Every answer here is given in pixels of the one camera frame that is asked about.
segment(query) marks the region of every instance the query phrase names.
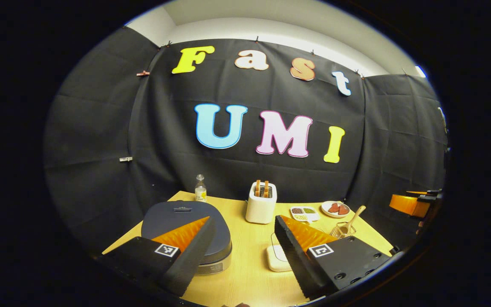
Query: blue letter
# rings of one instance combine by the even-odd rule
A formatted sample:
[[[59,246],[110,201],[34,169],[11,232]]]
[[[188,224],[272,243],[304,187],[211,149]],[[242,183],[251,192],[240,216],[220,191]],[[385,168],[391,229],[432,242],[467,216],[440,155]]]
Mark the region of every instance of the blue letter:
[[[349,80],[344,76],[344,74],[342,72],[333,72],[333,76],[337,78],[338,90],[346,96],[351,95],[351,91],[346,88],[346,83],[348,83]]]
[[[242,133],[242,118],[247,113],[247,107],[236,104],[226,107],[226,111],[230,113],[228,135],[221,138],[213,133],[215,114],[220,109],[218,105],[211,103],[203,103],[194,107],[198,114],[196,119],[196,138],[202,145],[209,148],[225,149],[232,147],[240,140],[240,134]]]

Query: wooden table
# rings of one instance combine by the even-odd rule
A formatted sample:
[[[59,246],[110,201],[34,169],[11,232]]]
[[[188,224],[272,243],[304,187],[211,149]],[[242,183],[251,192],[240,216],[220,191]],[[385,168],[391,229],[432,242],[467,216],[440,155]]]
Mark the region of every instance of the wooden table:
[[[172,200],[194,200],[194,194],[179,191]],[[196,275],[182,299],[209,307],[227,305],[234,307],[246,303],[252,307],[288,307],[301,304],[308,299],[302,295],[292,271],[274,272],[269,268],[266,248],[271,246],[271,234],[274,232],[274,220],[266,225],[246,221],[247,202],[245,200],[227,200],[211,197],[207,202],[216,207],[224,217],[232,240],[231,263],[223,272],[213,275]],[[330,233],[337,222],[349,221],[354,212],[344,218],[332,218],[321,212],[321,203],[277,203],[274,215],[291,217],[292,206],[311,206],[320,215],[320,220],[311,226]],[[393,246],[358,217],[353,223],[358,237],[380,252],[391,256]],[[111,244],[103,254],[117,248],[133,237],[141,236],[142,222]]]

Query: food item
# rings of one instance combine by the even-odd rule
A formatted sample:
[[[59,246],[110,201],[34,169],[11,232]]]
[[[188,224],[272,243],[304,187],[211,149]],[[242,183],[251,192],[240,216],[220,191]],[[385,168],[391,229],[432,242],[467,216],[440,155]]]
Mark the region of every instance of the food item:
[[[349,213],[349,209],[346,206],[344,206],[344,205],[339,206],[338,214],[343,215],[343,214],[348,214],[348,213]]]
[[[154,237],[152,241],[178,247],[181,250],[181,253],[183,253],[198,231],[204,226],[208,218],[210,217],[206,216],[205,218],[185,224],[163,235]]]
[[[293,233],[293,236],[295,236],[295,239],[297,239],[297,242],[305,253],[308,248],[312,246],[318,246],[337,240],[337,238],[331,235],[327,235],[322,231],[295,221],[292,218],[281,215],[281,219],[285,222],[285,225],[289,227],[289,230]]]
[[[339,211],[339,204],[338,203],[333,203],[331,205],[331,207],[329,208],[329,210],[327,210],[327,211],[329,211],[330,213],[336,213],[336,212],[338,212]]]

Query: waffle maker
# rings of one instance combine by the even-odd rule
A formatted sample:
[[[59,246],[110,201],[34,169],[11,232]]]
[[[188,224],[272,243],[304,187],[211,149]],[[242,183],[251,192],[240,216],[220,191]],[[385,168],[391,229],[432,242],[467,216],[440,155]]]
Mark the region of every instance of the waffle maker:
[[[155,204],[145,214],[142,237],[152,239],[206,216],[210,216],[215,222],[215,237],[208,246],[195,275],[216,274],[230,266],[232,242],[228,226],[214,206],[205,202],[183,200]]]

